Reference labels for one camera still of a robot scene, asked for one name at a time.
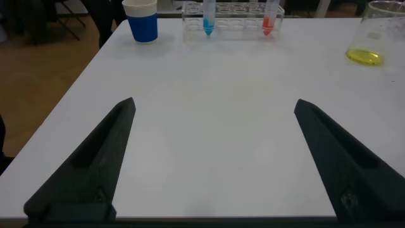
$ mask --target glass beaker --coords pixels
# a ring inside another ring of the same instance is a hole
[[[357,63],[378,66],[394,47],[396,38],[405,32],[405,3],[372,1],[346,56]]]

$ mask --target white table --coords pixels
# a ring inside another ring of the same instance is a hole
[[[24,218],[29,197],[128,97],[137,111],[117,217],[334,216],[299,98],[405,174],[405,70],[345,59],[359,21],[286,19],[277,42],[186,44],[180,19],[159,19],[149,46],[123,22],[0,177],[0,217]]]

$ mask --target black chair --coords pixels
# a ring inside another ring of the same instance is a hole
[[[47,0],[47,1],[53,1],[55,4],[60,3],[65,9],[68,10],[69,15],[66,21],[62,22],[59,17],[57,18],[57,21],[62,25],[64,29],[66,29],[69,33],[71,33],[71,35],[74,36],[76,40],[79,41],[80,38],[72,30],[70,30],[70,28],[67,26],[67,23],[69,19],[76,18],[76,20],[78,20],[82,24],[83,28],[86,28],[86,24],[65,4],[65,1],[67,0]]]
[[[4,138],[6,137],[6,126],[0,115],[0,175],[6,170],[14,158],[8,157],[3,153]]]
[[[117,26],[127,19],[122,6],[123,0],[81,0],[100,33],[101,48],[112,35],[111,26],[115,20]]]

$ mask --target paper cup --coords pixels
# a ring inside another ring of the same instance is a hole
[[[147,44],[158,38],[157,0],[124,0],[122,5],[137,42]]]

